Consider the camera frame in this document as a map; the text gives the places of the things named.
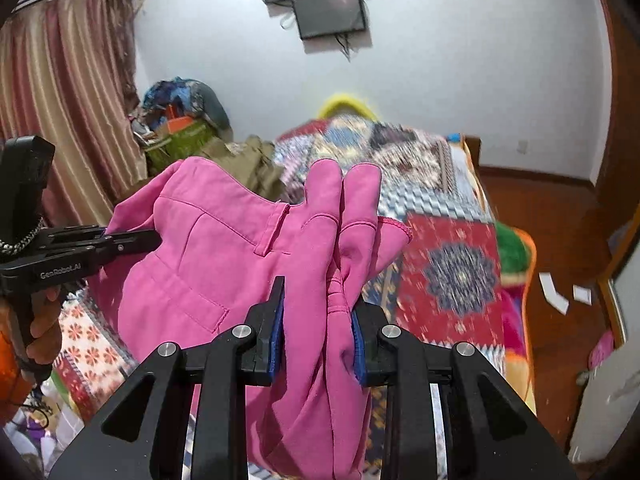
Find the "left hand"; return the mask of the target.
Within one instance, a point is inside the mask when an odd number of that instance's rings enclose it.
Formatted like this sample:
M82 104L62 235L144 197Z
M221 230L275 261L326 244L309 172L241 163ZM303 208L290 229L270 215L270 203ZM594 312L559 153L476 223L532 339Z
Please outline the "left hand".
M34 307L34 320L30 324L30 333L34 340L25 347L24 360L34 360L39 365L52 364L62 346L62 332L58 318L61 314L61 289L50 287L42 292L42 300ZM12 330L14 307L1 298L1 333L12 344L15 359L20 355L15 349Z

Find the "orange sleeve forearm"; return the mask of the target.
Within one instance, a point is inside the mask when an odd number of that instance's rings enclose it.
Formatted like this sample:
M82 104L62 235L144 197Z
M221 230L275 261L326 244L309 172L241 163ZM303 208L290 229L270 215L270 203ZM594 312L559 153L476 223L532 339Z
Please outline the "orange sleeve forearm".
M12 344L5 334L0 342L0 422L5 425L32 391L15 361Z

